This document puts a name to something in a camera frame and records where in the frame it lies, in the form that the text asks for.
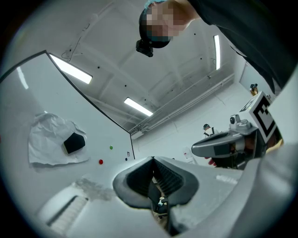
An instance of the wall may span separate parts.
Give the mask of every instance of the wall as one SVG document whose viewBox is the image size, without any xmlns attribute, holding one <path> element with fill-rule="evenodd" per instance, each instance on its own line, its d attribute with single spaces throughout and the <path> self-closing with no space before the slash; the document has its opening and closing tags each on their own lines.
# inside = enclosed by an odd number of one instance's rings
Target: wall
<svg viewBox="0 0 298 238">
<path fill-rule="evenodd" d="M 182 115 L 133 140 L 135 158 L 165 156 L 185 161 L 183 148 L 190 149 L 202 139 L 205 123 L 219 131 L 227 130 L 230 115 L 238 112 L 250 98 L 250 93 L 237 81 L 223 87 Z M 199 165 L 209 166 L 209 160 L 194 157 Z"/>
</svg>

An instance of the ceiling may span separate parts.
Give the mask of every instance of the ceiling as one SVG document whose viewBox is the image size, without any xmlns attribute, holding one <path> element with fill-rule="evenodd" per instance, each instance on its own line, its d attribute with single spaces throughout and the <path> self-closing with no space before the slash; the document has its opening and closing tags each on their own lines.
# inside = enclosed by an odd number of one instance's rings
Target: ceiling
<svg viewBox="0 0 298 238">
<path fill-rule="evenodd" d="M 135 50 L 146 0 L 73 0 L 48 3 L 20 30 L 12 61 L 47 49 L 93 76 L 74 84 L 118 124 L 150 129 L 176 116 L 233 78 L 234 53 L 215 26 L 196 20 L 148 58 Z M 213 36 L 221 68 L 215 69 Z M 130 97 L 154 114 L 124 104 Z"/>
</svg>

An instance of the small camera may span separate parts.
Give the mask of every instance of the small camera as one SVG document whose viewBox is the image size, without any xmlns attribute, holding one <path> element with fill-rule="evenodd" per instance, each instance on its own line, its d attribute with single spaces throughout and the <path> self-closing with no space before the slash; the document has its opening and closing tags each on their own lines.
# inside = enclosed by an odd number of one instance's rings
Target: small camera
<svg viewBox="0 0 298 238">
<path fill-rule="evenodd" d="M 145 44 L 142 40 L 138 40 L 136 42 L 135 49 L 137 52 L 140 52 L 148 57 L 153 56 L 153 48 Z"/>
</svg>

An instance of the black shirt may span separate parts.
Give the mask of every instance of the black shirt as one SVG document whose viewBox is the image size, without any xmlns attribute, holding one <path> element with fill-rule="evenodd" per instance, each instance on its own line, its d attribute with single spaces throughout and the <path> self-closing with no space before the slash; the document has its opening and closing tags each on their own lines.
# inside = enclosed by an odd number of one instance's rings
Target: black shirt
<svg viewBox="0 0 298 238">
<path fill-rule="evenodd" d="M 285 40 L 283 25 L 272 8 L 259 0 L 188 1 L 204 22 L 217 26 L 247 56 L 273 92 L 272 78 L 281 88 L 285 86 L 298 57 L 296 46 Z"/>
</svg>

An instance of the blue hair net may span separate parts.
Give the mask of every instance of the blue hair net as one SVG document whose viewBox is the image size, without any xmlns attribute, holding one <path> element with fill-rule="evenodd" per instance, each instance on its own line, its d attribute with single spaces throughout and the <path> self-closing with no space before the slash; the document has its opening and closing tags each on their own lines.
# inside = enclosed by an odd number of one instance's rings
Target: blue hair net
<svg viewBox="0 0 298 238">
<path fill-rule="evenodd" d="M 153 2 L 165 2 L 166 0 L 148 0 L 146 3 L 145 3 L 145 9 L 148 9 L 149 5 Z"/>
</svg>

